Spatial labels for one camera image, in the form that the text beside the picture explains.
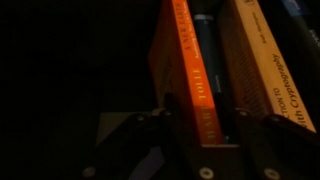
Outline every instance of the dark background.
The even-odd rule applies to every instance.
[[[1,1],[1,179],[67,177],[101,112],[155,107],[146,61],[159,4]]]

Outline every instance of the orange book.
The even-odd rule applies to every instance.
[[[186,0],[162,0],[148,55],[157,101],[172,93],[183,118],[194,122],[202,147],[223,144],[223,135]]]

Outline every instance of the book spine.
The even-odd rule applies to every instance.
[[[281,3],[295,24],[294,28],[302,35],[308,53],[320,58],[320,27],[314,14],[303,0],[281,0]],[[315,61],[315,63],[320,69],[320,61]]]
[[[202,147],[223,143],[216,107],[186,0],[172,0],[187,82]]]
[[[231,143],[234,139],[232,135],[234,129],[227,113],[233,107],[232,94],[229,90],[224,60],[222,59],[218,39],[215,34],[215,21],[212,15],[196,14],[194,15],[193,22],[212,96],[217,105],[221,129],[226,143]]]
[[[239,16],[270,113],[280,114],[315,131],[273,35],[256,0],[231,0]]]

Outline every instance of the dark blue book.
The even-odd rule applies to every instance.
[[[233,122],[230,121],[231,118],[229,117],[233,108],[233,101],[214,17],[207,14],[196,14],[193,17],[194,28],[212,96],[217,107],[221,129],[226,137],[226,143],[233,143],[235,131]]]

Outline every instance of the book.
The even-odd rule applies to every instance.
[[[148,54],[159,107],[173,94],[202,147],[222,145],[217,110],[186,0],[162,0]]]
[[[218,17],[235,106],[282,115],[315,132],[257,0],[228,0]]]
[[[234,143],[235,127],[232,118],[229,117],[233,100],[217,37],[215,18],[209,13],[195,14],[193,23],[222,132],[226,143]]]
[[[259,0],[259,3],[309,115],[319,130],[320,3],[311,0]]]

